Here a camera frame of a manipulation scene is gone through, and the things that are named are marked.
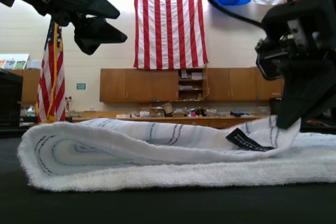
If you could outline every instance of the towel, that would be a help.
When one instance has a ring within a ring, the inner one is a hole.
[[[318,140],[305,150],[303,142],[293,147],[300,121],[288,130],[275,124],[275,116],[226,130],[112,119],[45,124],[24,134],[18,157],[29,184],[51,191],[336,181],[334,137],[328,148]]]

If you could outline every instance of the classroom wall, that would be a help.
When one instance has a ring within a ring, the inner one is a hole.
[[[74,42],[74,27],[63,29],[66,95],[72,96],[72,109],[136,110],[137,104],[109,104],[99,102],[101,68],[132,68],[134,61],[135,12],[134,0],[109,0],[121,12],[109,23],[123,31],[128,40],[123,44],[101,45],[92,56],[82,53]],[[261,20],[269,6],[247,4],[229,9],[255,20]],[[232,68],[255,65],[254,47],[264,31],[230,18],[203,0],[208,67]],[[30,54],[30,59],[41,60],[50,16],[42,17],[28,4],[16,0],[12,8],[0,4],[0,54]],[[87,89],[76,90],[76,83],[86,83]],[[223,103],[224,108],[230,104]]]

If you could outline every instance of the sign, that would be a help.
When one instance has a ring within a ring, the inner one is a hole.
[[[85,89],[86,89],[86,83],[77,84],[77,90],[85,90]]]

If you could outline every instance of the black label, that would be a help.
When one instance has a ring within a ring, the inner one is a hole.
[[[250,139],[243,131],[238,128],[228,134],[226,139],[245,150],[266,152],[274,149],[273,147],[261,146],[256,141]]]

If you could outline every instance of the folded towel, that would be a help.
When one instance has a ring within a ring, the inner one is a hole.
[[[29,184],[52,191],[336,182],[335,137],[292,147],[300,121],[288,130],[275,124],[274,116],[227,130],[112,119],[45,124],[27,131],[18,156]]]

